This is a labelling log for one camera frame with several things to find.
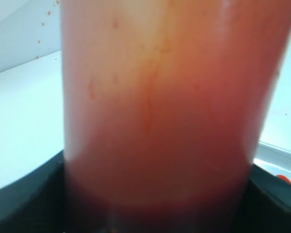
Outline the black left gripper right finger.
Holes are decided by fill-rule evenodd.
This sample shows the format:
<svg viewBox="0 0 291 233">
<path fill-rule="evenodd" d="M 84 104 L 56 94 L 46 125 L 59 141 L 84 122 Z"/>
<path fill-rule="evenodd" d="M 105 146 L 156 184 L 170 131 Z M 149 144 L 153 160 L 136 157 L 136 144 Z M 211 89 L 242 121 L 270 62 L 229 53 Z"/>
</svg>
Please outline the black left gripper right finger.
<svg viewBox="0 0 291 233">
<path fill-rule="evenodd" d="M 254 165 L 240 205 L 241 233 L 291 233 L 291 184 Z"/>
</svg>

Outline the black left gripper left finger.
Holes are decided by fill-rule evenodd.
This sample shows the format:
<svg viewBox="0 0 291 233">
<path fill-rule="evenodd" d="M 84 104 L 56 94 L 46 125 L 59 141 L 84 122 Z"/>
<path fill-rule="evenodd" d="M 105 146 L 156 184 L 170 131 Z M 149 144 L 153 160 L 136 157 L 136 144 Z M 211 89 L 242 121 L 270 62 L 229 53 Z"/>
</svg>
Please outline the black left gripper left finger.
<svg viewBox="0 0 291 233">
<path fill-rule="evenodd" d="M 63 233 L 63 153 L 0 189 L 0 233 Z"/>
</svg>

